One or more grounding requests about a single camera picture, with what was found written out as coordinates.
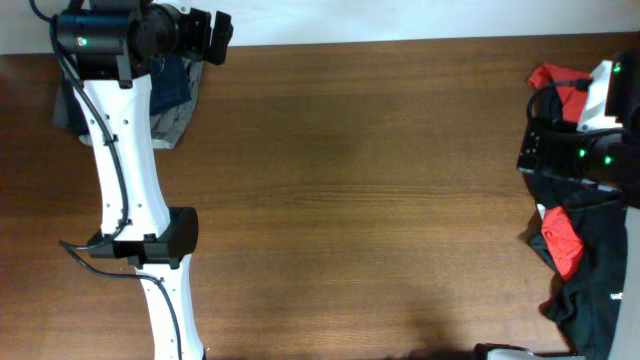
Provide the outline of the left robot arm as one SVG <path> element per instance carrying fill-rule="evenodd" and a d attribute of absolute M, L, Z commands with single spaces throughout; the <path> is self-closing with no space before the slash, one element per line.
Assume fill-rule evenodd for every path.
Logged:
<path fill-rule="evenodd" d="M 49 31 L 88 126 L 102 199 L 99 230 L 65 250 L 82 266 L 126 259 L 129 278 L 143 287 L 155 357 L 203 360 L 190 287 L 198 215 L 168 206 L 159 185 L 152 63 L 178 55 L 223 64 L 232 18 L 182 1 L 73 1 L 50 18 Z"/>

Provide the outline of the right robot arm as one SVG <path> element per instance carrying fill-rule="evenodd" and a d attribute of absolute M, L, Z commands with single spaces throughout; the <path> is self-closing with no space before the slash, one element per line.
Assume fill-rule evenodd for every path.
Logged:
<path fill-rule="evenodd" d="M 532 247 L 563 278 L 545 315 L 575 359 L 639 356 L 639 53 L 531 96 L 517 168 L 541 228 Z"/>

